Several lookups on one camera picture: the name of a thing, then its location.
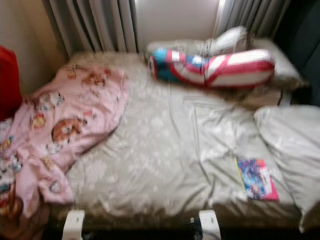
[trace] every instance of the comic book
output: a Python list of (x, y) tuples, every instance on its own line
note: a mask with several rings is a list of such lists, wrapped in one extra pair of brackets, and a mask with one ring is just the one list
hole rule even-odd
[(237, 159), (245, 192), (250, 199), (279, 200), (276, 187), (262, 159)]

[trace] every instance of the pink blanket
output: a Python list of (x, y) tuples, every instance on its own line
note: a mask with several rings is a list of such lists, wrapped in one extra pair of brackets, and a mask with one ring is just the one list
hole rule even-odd
[(66, 171), (117, 127), (128, 96), (127, 77), (121, 70), (66, 66), (25, 99), (13, 121), (0, 125), (2, 234), (23, 239), (31, 218), (48, 216), (40, 210), (42, 199), (73, 202)]

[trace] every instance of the fabric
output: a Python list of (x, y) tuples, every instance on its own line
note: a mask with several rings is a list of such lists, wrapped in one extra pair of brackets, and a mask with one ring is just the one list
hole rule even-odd
[(65, 173), (118, 126), (128, 95), (122, 70), (70, 65), (26, 99), (12, 123), (2, 125), (0, 215), (1, 227), (10, 230), (3, 230), (5, 236), (16, 234), (7, 224), (37, 214), (41, 199), (73, 202)]
[(0, 46), (0, 121), (12, 117), (21, 103), (16, 55)]
[(202, 58), (160, 48), (148, 65), (156, 77), (207, 88), (254, 88), (273, 80), (275, 68), (263, 49)]
[(247, 38), (246, 28), (238, 26), (227, 30), (216, 39), (210, 38), (206, 41), (181, 39), (150, 42), (144, 50), (144, 56), (148, 60), (152, 53), (160, 48), (202, 57), (232, 54), (248, 49), (249, 43), (247, 42)]
[(274, 37), (291, 0), (225, 0), (217, 35), (244, 26), (258, 37)]
[(270, 52), (274, 59), (274, 80), (271, 85), (274, 87), (293, 91), (308, 85), (299, 74), (294, 65), (280, 48), (268, 38), (256, 38), (252, 43), (253, 49), (265, 49)]
[(320, 108), (266, 107), (254, 117), (302, 212), (300, 230), (320, 228)]
[(136, 52), (134, 0), (50, 0), (44, 3), (57, 24), (66, 53), (76, 51)]
[[(154, 79), (137, 54), (86, 53), (71, 61), (126, 69), (130, 96), (118, 128), (68, 172), (75, 204), (52, 206), (50, 227), (62, 229), (70, 209), (85, 210), (88, 231), (186, 227), (209, 208), (222, 227), (298, 225), (299, 210), (253, 112), (239, 106), (250, 92)], [(235, 157), (264, 159), (280, 200), (248, 200)]]

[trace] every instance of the mattress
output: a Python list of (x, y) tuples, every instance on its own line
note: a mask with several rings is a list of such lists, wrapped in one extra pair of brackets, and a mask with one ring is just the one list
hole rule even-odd
[[(214, 209), (221, 227), (298, 225), (300, 212), (243, 93), (197, 89), (153, 78), (137, 54), (82, 53), (72, 63), (107, 63), (129, 77), (118, 128), (85, 153), (67, 178), (75, 197), (51, 207), (63, 228), (70, 209), (85, 210), (85, 230), (179, 228)], [(235, 159), (262, 158), (279, 201), (247, 198)]]

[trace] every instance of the curtain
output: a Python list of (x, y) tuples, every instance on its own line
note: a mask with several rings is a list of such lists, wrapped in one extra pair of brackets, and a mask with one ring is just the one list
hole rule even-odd
[(257, 37), (273, 38), (291, 0), (220, 0), (216, 35), (244, 26)]
[(77, 51), (137, 52), (134, 0), (42, 0), (69, 57)]

